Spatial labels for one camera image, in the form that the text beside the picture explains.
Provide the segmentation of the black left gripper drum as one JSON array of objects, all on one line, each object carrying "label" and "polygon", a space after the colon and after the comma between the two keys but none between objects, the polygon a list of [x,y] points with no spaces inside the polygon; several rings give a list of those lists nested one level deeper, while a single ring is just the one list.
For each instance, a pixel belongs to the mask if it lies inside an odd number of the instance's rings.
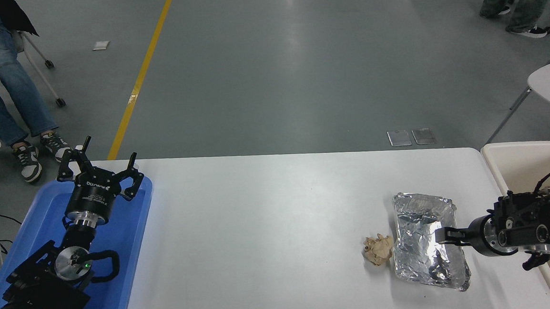
[{"label": "black left gripper drum", "polygon": [[67,204],[65,216],[74,220],[77,214],[90,212],[99,219],[111,216],[116,195],[122,190],[115,173],[92,168],[75,177],[75,186]]}]

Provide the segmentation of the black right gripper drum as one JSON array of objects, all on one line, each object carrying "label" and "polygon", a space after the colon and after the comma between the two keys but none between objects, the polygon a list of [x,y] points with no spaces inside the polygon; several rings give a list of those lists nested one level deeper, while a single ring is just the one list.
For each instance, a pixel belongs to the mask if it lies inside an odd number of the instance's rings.
[{"label": "black right gripper drum", "polygon": [[485,238],[484,228],[488,216],[481,216],[471,221],[467,228],[467,238],[471,247],[478,253],[489,256],[488,243]]}]

